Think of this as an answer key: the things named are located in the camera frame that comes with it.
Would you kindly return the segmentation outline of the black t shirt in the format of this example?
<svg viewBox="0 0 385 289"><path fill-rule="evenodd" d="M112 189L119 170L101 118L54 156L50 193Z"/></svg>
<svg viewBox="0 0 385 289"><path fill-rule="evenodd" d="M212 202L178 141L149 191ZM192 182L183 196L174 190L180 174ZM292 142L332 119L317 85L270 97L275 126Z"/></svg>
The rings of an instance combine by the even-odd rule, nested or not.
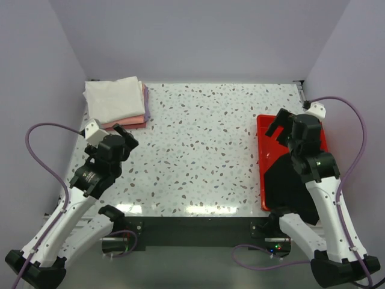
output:
<svg viewBox="0 0 385 289"><path fill-rule="evenodd" d="M265 205L269 210L287 208L308 224L316 225L319 215L315 203L294 170L289 154L284 154L264 173Z"/></svg>

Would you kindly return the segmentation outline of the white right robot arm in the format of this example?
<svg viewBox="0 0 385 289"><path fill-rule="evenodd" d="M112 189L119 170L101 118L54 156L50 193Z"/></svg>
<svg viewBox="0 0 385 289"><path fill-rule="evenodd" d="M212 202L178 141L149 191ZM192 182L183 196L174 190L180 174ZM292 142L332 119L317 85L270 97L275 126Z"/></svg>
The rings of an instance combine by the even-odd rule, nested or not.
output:
<svg viewBox="0 0 385 289"><path fill-rule="evenodd" d="M340 173L331 153L321 148L322 125L307 114L280 109L266 136L282 127L277 141L289 149L289 165L306 188L310 204L291 192L269 232L291 237L310 260L317 283L328 288L353 283L379 271L378 258L367 254L348 215L340 189Z"/></svg>

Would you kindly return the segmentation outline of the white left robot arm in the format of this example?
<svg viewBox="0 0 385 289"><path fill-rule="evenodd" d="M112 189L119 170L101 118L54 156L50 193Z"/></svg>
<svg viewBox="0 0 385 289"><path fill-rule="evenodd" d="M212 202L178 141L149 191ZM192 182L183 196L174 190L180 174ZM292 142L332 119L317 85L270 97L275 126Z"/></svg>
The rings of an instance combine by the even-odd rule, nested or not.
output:
<svg viewBox="0 0 385 289"><path fill-rule="evenodd" d="M99 210L88 226L77 233L73 229L83 215L122 174L122 163L138 141L119 124L115 134L106 132L92 119L78 134L87 142L88 155L69 186L64 185L64 199L35 237L22 249L11 250L5 262L17 275L12 287L24 280L34 288L57 288L66 275L66 269L100 238L124 235L130 245L118 258L130 254L138 244L138 234L125 226L124 213L111 205Z"/></svg>

